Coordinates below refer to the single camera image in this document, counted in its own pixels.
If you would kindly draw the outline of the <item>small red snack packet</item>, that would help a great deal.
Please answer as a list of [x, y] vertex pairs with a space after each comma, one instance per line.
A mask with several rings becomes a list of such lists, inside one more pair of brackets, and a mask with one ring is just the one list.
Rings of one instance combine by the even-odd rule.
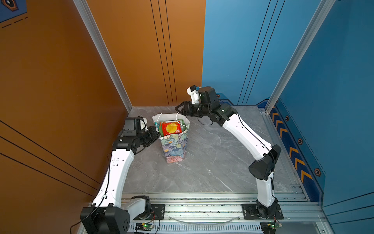
[[159, 125], [159, 132], [161, 136], [168, 136], [172, 134], [182, 133], [183, 128], [177, 121], [162, 121]]

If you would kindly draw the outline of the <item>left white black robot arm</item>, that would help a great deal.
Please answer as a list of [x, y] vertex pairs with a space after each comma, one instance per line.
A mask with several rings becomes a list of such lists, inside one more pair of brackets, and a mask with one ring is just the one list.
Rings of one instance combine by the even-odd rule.
[[84, 207], [80, 220], [89, 234], [125, 234], [130, 222], [151, 214], [149, 196], [135, 196], [122, 205], [125, 180], [139, 147], [152, 145], [160, 133], [155, 126], [142, 130], [123, 130], [113, 144], [110, 164], [101, 188], [89, 207]]

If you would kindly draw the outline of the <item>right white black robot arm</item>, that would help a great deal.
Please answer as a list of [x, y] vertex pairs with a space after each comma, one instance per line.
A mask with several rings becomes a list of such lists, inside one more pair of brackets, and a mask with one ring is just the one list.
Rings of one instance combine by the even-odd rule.
[[257, 183], [257, 216], [262, 219], [275, 218], [278, 199], [274, 195], [274, 171], [281, 147], [261, 138], [245, 123], [237, 110], [228, 104], [219, 102], [193, 104], [191, 101], [184, 101], [176, 106], [175, 110], [183, 116], [209, 117], [212, 122], [229, 131], [247, 148], [254, 158], [248, 170], [256, 178]]

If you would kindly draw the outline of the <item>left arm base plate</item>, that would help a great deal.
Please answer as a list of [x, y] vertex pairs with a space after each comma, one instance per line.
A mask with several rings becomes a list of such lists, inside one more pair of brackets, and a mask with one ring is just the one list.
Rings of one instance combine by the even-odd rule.
[[151, 204], [151, 211], [149, 213], [140, 214], [137, 219], [139, 220], [163, 220], [165, 217], [165, 204]]

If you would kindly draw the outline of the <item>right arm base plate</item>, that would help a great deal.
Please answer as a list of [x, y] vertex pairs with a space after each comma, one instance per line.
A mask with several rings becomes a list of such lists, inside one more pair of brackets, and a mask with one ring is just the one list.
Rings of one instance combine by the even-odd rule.
[[243, 218], [245, 220], [252, 219], [284, 219], [283, 212], [280, 205], [274, 203], [270, 207], [265, 207], [259, 204], [242, 204]]

